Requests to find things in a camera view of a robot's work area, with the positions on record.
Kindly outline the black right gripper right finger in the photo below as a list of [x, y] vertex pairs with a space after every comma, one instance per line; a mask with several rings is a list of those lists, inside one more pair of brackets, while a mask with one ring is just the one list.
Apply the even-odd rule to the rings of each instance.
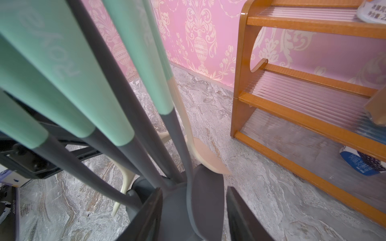
[[273, 241], [237, 190], [227, 187], [227, 214], [232, 241]]

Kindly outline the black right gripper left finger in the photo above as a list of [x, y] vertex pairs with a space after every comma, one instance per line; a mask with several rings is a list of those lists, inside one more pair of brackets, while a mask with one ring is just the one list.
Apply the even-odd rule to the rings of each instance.
[[162, 190], [156, 188], [116, 241], [157, 241], [162, 205]]

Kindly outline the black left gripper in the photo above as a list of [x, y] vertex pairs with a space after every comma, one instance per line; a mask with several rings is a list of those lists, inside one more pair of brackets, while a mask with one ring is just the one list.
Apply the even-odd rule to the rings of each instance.
[[[51, 133], [62, 146], [82, 146], [81, 149], [72, 151], [81, 162], [102, 154], [97, 149], [91, 147], [89, 144], [13, 96], [9, 95], [9, 97]], [[23, 177], [30, 179], [46, 179], [62, 171], [62, 169], [53, 163], [26, 148], [3, 132], [1, 132], [1, 164], [10, 168], [12, 171], [18, 172]]]

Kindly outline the mint beige scraper spatula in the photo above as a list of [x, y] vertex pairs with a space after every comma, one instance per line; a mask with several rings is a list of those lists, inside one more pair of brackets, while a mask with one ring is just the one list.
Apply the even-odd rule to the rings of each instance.
[[167, 58], [166, 51], [158, 31], [156, 20], [152, 12], [151, 4], [149, 1], [143, 1], [142, 3], [144, 5], [148, 17], [149, 25], [155, 40], [158, 55], [162, 64], [162, 68], [164, 71], [169, 91], [171, 93], [173, 103], [180, 115], [182, 124], [185, 129], [185, 133], [187, 136], [186, 141], [189, 152], [195, 157], [196, 160], [198, 160], [201, 164], [203, 164], [211, 171], [219, 174], [230, 175], [230, 170], [223, 164], [223, 162], [216, 156], [216, 154], [214, 154], [210, 150], [210, 148], [206, 146], [200, 139], [194, 137], [188, 113], [186, 111], [183, 99], [176, 83], [175, 76], [172, 72], [172, 68]]

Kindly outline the beige long-handled spatula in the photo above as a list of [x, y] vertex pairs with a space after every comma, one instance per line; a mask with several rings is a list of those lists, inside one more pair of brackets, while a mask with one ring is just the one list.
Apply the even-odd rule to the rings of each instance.
[[[171, 140], [169, 132], [158, 133], [158, 135], [164, 144]], [[112, 163], [114, 163], [115, 166], [121, 171], [121, 174], [123, 176], [123, 183], [122, 183], [122, 187], [121, 187], [120, 192], [125, 194], [129, 190], [129, 186], [130, 186], [131, 182], [133, 181], [135, 174], [132, 171], [130, 171], [129, 169], [126, 169], [125, 167], [118, 164], [113, 159], [109, 158], [109, 160]], [[114, 207], [113, 207], [113, 211], [111, 213], [112, 217], [114, 217], [117, 214], [120, 205], [121, 204], [119, 202], [115, 202]]]

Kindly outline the mint grey slotted turner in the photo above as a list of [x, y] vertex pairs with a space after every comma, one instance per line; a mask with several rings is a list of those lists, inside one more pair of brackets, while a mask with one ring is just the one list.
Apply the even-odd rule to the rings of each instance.
[[1, 88], [122, 167], [140, 174], [130, 160], [4, 37], [1, 38]]

